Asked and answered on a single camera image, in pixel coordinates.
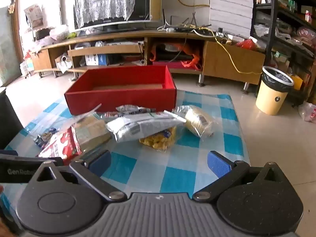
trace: blue and white tablecloth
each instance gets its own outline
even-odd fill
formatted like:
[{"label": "blue and white tablecloth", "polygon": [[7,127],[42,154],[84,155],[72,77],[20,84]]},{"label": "blue and white tablecloth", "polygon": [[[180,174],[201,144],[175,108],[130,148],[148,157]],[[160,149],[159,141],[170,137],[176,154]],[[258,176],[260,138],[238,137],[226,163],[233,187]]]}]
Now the blue and white tablecloth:
[{"label": "blue and white tablecloth", "polygon": [[[217,177],[208,168],[207,154],[215,150],[231,161],[249,157],[233,106],[227,94],[205,95],[179,91],[177,106],[195,105],[209,113],[217,121],[215,133],[204,140],[184,130],[181,138],[166,153],[149,148],[139,141],[116,143],[106,146],[111,151],[111,165],[102,179],[124,191],[131,192],[187,192],[192,194],[214,182]],[[59,99],[10,142],[7,150],[16,150],[19,156],[34,157],[40,150],[32,136],[50,127],[59,128],[71,118],[64,98]],[[5,184],[1,200],[11,210],[25,188],[25,184]]]}]

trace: cabinet door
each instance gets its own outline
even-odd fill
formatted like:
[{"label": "cabinet door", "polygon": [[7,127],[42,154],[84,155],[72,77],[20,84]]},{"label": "cabinet door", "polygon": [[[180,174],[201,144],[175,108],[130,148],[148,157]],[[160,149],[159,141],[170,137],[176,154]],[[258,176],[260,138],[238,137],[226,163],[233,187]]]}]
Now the cabinet door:
[{"label": "cabinet door", "polygon": [[256,72],[257,74],[238,73],[227,52],[216,42],[205,42],[203,51],[203,74],[221,77],[257,85],[262,72],[265,55],[232,45],[224,47],[230,53],[236,68],[241,72]]},{"label": "cabinet door", "polygon": [[49,58],[48,49],[42,50],[39,53],[31,53],[34,70],[51,69],[52,64]]}]

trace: open cardboard box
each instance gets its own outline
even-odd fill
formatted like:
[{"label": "open cardboard box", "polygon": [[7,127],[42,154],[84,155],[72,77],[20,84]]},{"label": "open cardboard box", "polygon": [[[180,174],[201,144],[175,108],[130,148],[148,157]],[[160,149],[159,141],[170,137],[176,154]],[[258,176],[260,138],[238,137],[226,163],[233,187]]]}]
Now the open cardboard box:
[{"label": "open cardboard box", "polygon": [[101,104],[99,112],[126,104],[171,111],[177,89],[167,66],[123,66],[91,69],[70,87],[65,98],[72,115]]}]

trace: tile floor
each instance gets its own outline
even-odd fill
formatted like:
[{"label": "tile floor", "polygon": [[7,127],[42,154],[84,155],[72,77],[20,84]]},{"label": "tile floor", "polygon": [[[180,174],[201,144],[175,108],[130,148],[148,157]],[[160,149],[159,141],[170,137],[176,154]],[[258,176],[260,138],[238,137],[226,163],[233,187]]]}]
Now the tile floor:
[{"label": "tile floor", "polygon": [[[7,87],[7,95],[25,126],[60,98],[72,85],[68,73],[57,79],[36,74],[20,78]],[[294,185],[304,204],[303,219],[297,233],[314,237],[316,232],[316,124],[302,121],[296,109],[285,103],[278,116],[268,116],[255,105],[253,94],[244,95],[243,84],[219,78],[206,78],[205,87],[195,85],[197,76],[175,75],[180,90],[205,94],[228,93],[240,120],[252,166],[275,161]]]}]

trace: yellow cable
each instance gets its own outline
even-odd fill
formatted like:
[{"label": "yellow cable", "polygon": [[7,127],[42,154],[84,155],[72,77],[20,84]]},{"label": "yellow cable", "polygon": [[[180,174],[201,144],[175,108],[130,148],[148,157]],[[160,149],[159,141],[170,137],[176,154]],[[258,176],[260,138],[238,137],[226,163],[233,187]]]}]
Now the yellow cable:
[{"label": "yellow cable", "polygon": [[209,7],[210,6],[209,4],[187,5],[183,2],[181,2],[180,0],[178,0],[178,1],[179,1],[179,3],[181,3],[182,5],[187,6],[187,7]]},{"label": "yellow cable", "polygon": [[206,29],[206,30],[212,32],[213,37],[215,37],[216,42],[217,42],[221,47],[223,47],[223,49],[225,50],[225,52],[227,52],[227,54],[229,55],[230,61],[232,62],[233,66],[235,67],[235,69],[236,69],[236,71],[237,71],[238,73],[240,73],[240,74],[255,74],[255,75],[261,75],[261,72],[260,72],[260,73],[255,73],[255,72],[241,72],[241,71],[239,71],[238,68],[236,67],[236,65],[235,65],[235,63],[234,63],[234,61],[233,61],[233,59],[232,59],[230,53],[226,50],[226,48],[224,47],[224,45],[222,45],[222,44],[217,40],[216,36],[214,35],[214,32],[213,32],[210,28],[207,28],[207,27],[201,27],[201,28],[199,28],[199,29]]}]

